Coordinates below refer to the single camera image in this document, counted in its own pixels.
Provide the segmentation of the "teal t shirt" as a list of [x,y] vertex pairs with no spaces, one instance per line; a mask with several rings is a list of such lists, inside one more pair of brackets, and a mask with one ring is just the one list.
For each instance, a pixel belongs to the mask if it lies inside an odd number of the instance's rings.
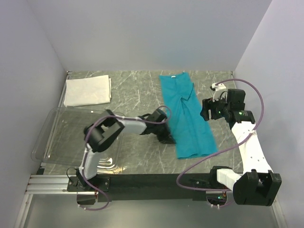
[[200,116],[201,104],[187,72],[159,76],[165,106],[170,108],[170,132],[178,159],[209,156],[217,152],[211,127]]

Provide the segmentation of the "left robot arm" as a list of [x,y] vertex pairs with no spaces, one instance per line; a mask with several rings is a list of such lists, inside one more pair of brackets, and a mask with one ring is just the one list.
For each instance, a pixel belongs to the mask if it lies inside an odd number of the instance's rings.
[[161,109],[151,114],[130,118],[115,115],[106,109],[101,118],[84,129],[85,151],[80,167],[76,172],[78,185],[85,191],[95,185],[97,166],[101,153],[106,151],[122,133],[156,135],[162,144],[175,144],[168,125],[168,117]]

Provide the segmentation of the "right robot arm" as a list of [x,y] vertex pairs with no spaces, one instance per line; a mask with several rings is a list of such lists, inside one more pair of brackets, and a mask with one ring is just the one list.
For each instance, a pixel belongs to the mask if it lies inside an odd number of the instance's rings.
[[245,110],[244,90],[227,89],[224,85],[213,89],[212,98],[202,101],[200,115],[204,120],[224,118],[238,143],[243,173],[225,166],[214,166],[209,175],[209,186],[215,190],[232,191],[238,205],[271,206],[282,184],[280,174],[274,173],[266,161],[254,127],[251,111]]

